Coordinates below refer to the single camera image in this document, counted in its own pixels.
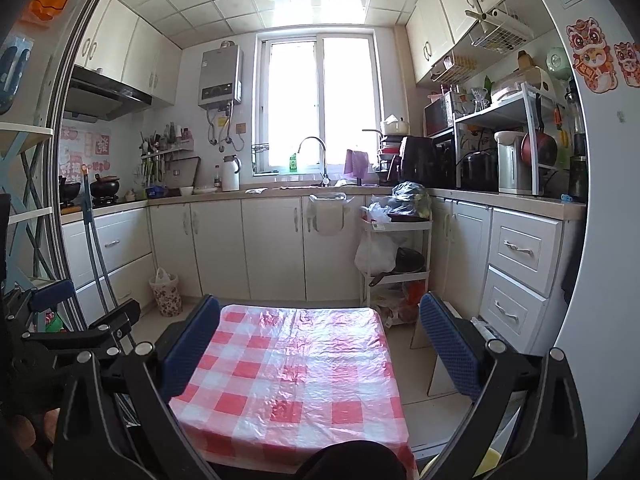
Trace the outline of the person's left hand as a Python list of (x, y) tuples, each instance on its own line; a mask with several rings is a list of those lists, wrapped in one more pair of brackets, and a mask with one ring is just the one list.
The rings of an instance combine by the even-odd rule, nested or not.
[(3, 467), (17, 463), (18, 453), (27, 456), (37, 448), (36, 456), (53, 469), (54, 442), (60, 410), (55, 408), (36, 416), (37, 425), (23, 415), (1, 416), (1, 463)]

